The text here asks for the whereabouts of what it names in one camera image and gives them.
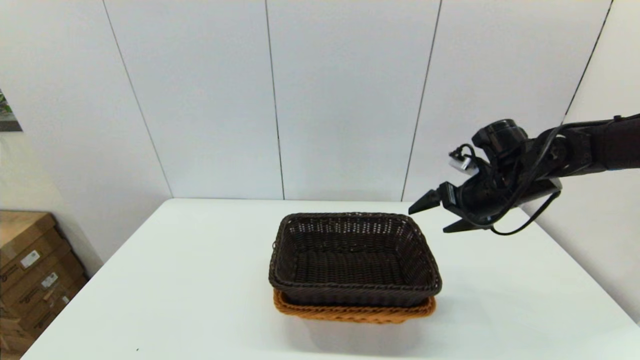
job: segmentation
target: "white wall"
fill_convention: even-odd
[[[269,1],[286,199],[399,200],[439,1]]]
[[[444,0],[421,94],[437,4],[269,1],[268,54],[260,1],[5,0],[0,83],[106,260],[172,196],[161,164],[179,196],[279,197],[276,116],[290,199],[400,200],[419,109],[404,199],[463,180],[447,152],[480,125],[561,120],[609,2]],[[638,6],[614,5],[568,120],[639,111]],[[637,177],[567,179],[540,219],[636,321]]]
[[[640,2],[616,0],[567,122],[640,113]],[[538,223],[640,322],[640,170],[567,177]],[[538,204],[526,207],[529,213]]]
[[[282,199],[264,0],[106,7],[173,196]]]
[[[0,133],[0,209],[48,211],[92,276],[102,266],[73,212],[23,133]]]
[[[101,1],[3,1],[0,82],[101,259],[171,193]]]

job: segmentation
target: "woven texture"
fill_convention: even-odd
[[[436,309],[434,297],[428,297],[414,307],[377,306],[304,306],[287,302],[284,294],[273,290],[273,303],[279,312],[313,320],[329,320],[357,323],[403,323],[408,319],[422,318],[433,314]]]
[[[313,306],[413,307],[442,288],[418,225],[384,213],[285,217],[269,281],[291,304]]]

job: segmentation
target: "black cable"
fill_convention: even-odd
[[[516,189],[516,191],[511,196],[511,198],[509,198],[509,201],[507,201],[507,203],[505,203],[505,205],[502,207],[502,209],[496,215],[492,215],[489,217],[491,220],[487,222],[482,222],[476,219],[471,219],[470,217],[467,217],[467,216],[465,216],[465,220],[467,222],[470,222],[472,225],[475,225],[478,227],[488,227],[495,224],[498,220],[502,219],[504,215],[506,215],[509,212],[509,210],[515,205],[518,199],[524,194],[524,192],[527,191],[527,189],[529,189],[530,185],[536,179],[538,168],[540,167],[542,160],[547,155],[549,149],[551,148],[551,143],[556,138],[560,130],[563,129],[563,127],[564,125],[560,124],[551,131],[551,133],[545,140],[545,144],[542,147],[542,151],[540,152],[540,155],[538,156],[536,161],[533,163],[531,170],[529,171],[527,177],[525,178],[525,181]]]
[[[540,206],[540,208],[533,214],[533,216],[521,227],[519,227],[518,229],[508,232],[508,233],[502,233],[498,230],[495,230],[495,228],[493,227],[493,224],[495,224],[496,222],[498,222],[500,219],[502,219],[504,217],[504,215],[506,215],[509,210],[515,205],[515,203],[518,201],[518,199],[524,194],[524,192],[527,191],[527,189],[530,187],[530,185],[533,183],[533,181],[536,179],[536,176],[538,175],[538,168],[540,167],[540,164],[542,163],[542,160],[544,160],[545,156],[547,155],[549,149],[551,148],[551,143],[553,142],[553,140],[557,137],[558,133],[566,128],[571,128],[571,127],[583,127],[583,126],[595,126],[598,124],[606,124],[606,123],[610,123],[613,121],[621,121],[621,120],[631,120],[631,119],[638,119],[640,118],[640,113],[635,114],[635,115],[631,115],[625,118],[617,118],[617,119],[613,119],[613,120],[599,120],[599,121],[590,121],[590,122],[574,122],[574,123],[569,123],[569,124],[560,124],[558,126],[556,126],[551,133],[547,136],[547,139],[545,140],[545,143],[542,147],[542,151],[540,152],[540,155],[538,156],[538,158],[536,159],[536,161],[534,162],[533,166],[531,167],[531,170],[529,171],[527,177],[525,178],[525,181],[516,189],[516,191],[513,193],[513,195],[511,196],[511,198],[509,198],[509,201],[507,201],[507,203],[505,203],[505,205],[502,207],[502,209],[496,214],[496,215],[492,215],[490,217],[488,217],[487,219],[490,219],[489,221],[486,222],[482,222],[482,221],[478,221],[476,219],[471,219],[470,217],[466,216],[467,215],[467,211],[464,211],[464,219],[471,223],[472,225],[478,226],[478,227],[483,227],[483,228],[487,228],[488,226],[491,226],[490,229],[498,235],[510,235],[510,234],[515,234],[519,231],[521,231],[522,229],[524,229],[525,227],[527,227],[529,224],[531,224],[533,221],[535,221],[535,219],[551,204],[551,202],[553,200],[555,200],[558,196],[560,196],[560,191],[553,193],[548,199],[547,201],[545,201],[544,204],[542,204],[542,206]],[[458,147],[458,149],[462,149],[463,147],[468,147],[471,150],[472,153],[472,157],[475,160],[477,160],[477,156],[476,156],[476,152],[475,150],[473,150],[473,147],[467,143],[461,145],[460,147]]]
[[[533,215],[531,215],[531,217],[527,220],[527,222],[524,223],[522,226],[520,226],[518,229],[515,229],[514,231],[510,231],[508,233],[503,233],[503,232],[500,232],[500,231],[496,230],[495,227],[491,226],[491,231],[493,231],[494,234],[498,234],[498,235],[502,235],[502,236],[513,235],[515,233],[519,233],[520,231],[524,230],[525,227],[531,225],[531,223],[534,222],[538,218],[538,216],[540,216],[540,214],[542,214],[542,212],[547,209],[547,207],[549,205],[551,205],[551,202],[553,200],[556,200],[559,196],[560,196],[560,191],[551,194],[551,196],[549,196],[549,198],[545,201],[545,203],[542,204],[538,208],[538,210],[536,210],[536,212],[533,213]]]

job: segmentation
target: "panel seam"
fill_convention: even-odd
[[[409,151],[409,161],[406,165],[406,173],[404,175],[404,185],[402,187],[402,194],[400,195],[400,201],[404,201],[404,191],[406,189],[406,182],[409,178],[409,168],[411,167],[411,158],[413,156],[413,147],[415,145],[415,136],[418,132],[418,123],[420,122],[420,112],[422,111],[422,102],[424,100],[424,91],[427,87],[427,78],[429,77],[429,67],[431,66],[431,57],[433,56],[433,46],[436,43],[436,33],[438,32],[438,22],[440,21],[440,10],[442,9],[442,0],[438,4],[438,15],[436,15],[436,24],[433,28],[433,38],[431,39],[431,49],[429,50],[429,59],[427,61],[427,70],[424,74],[424,83],[422,84],[422,95],[420,96],[420,105],[418,105],[418,116],[415,119],[415,128],[413,129],[413,140],[411,141],[411,150]]]
[[[271,64],[271,85],[273,87],[273,110],[276,118],[276,136],[278,138],[278,159],[280,160],[280,184],[282,185],[282,200],[285,200],[284,195],[284,173],[282,171],[282,150],[280,148],[280,128],[278,126],[278,103],[276,102],[276,80],[273,74],[273,55],[271,54],[271,30],[269,28],[269,6],[267,0],[264,0],[264,12],[267,17],[267,39],[269,40],[269,61]]]
[[[147,125],[147,119],[145,118],[145,114],[142,111],[142,106],[140,106],[140,101],[138,100],[138,94],[136,94],[136,89],[133,87],[133,81],[131,81],[131,76],[129,75],[127,64],[124,62],[124,57],[122,56],[122,50],[120,50],[120,44],[118,43],[118,38],[116,37],[116,32],[113,29],[113,24],[111,23],[111,17],[109,16],[109,10],[107,10],[107,4],[104,2],[104,0],[102,0],[102,5],[104,6],[104,12],[107,15],[107,20],[109,21],[109,27],[111,28],[111,33],[113,34],[113,40],[115,41],[116,47],[118,48],[118,54],[120,55],[120,61],[122,61],[122,67],[124,68],[124,72],[127,74],[127,79],[129,80],[129,86],[131,87],[131,92],[133,93],[133,97],[135,98],[136,104],[138,105],[138,111],[140,111],[140,116],[142,116],[142,123],[145,125],[145,129],[147,130],[147,136],[149,136],[149,140],[151,141],[151,146],[154,150],[154,153],[156,154],[158,165],[160,165],[160,170],[162,171],[164,181],[166,182],[166,186],[169,189],[169,194],[171,195],[171,198],[173,198],[173,191],[171,189],[171,184],[169,183],[169,179],[167,179],[166,172],[164,171],[164,167],[162,165],[162,161],[160,160],[160,155],[158,155],[156,143],[154,143],[154,139],[151,137],[151,131],[149,131],[149,126]]]
[[[589,54],[589,59],[587,60],[587,64],[584,66],[584,70],[582,71],[582,75],[580,76],[580,80],[578,80],[578,85],[575,87],[575,91],[573,92],[573,96],[571,96],[571,100],[569,101],[569,106],[566,107],[566,111],[564,112],[564,118],[569,113],[569,109],[573,104],[573,100],[575,99],[575,95],[578,93],[578,89],[580,88],[580,84],[582,83],[582,79],[584,79],[584,75],[587,72],[587,68],[589,67],[589,63],[591,63],[591,58],[593,57],[593,53],[596,51],[596,46],[598,45],[598,41],[600,40],[600,35],[602,35],[602,30],[604,30],[604,26],[607,23],[607,18],[609,17],[609,12],[611,11],[611,6],[613,6],[613,0],[609,3],[609,8],[607,9],[607,13],[604,15],[604,20],[602,21],[602,26],[600,27],[600,31],[598,32],[598,37],[596,37],[596,42],[593,44],[593,48],[591,49],[591,54]]]

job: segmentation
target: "brown wicker basket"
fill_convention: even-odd
[[[288,303],[310,306],[413,307],[442,288],[418,225],[384,213],[285,217],[269,281]]]

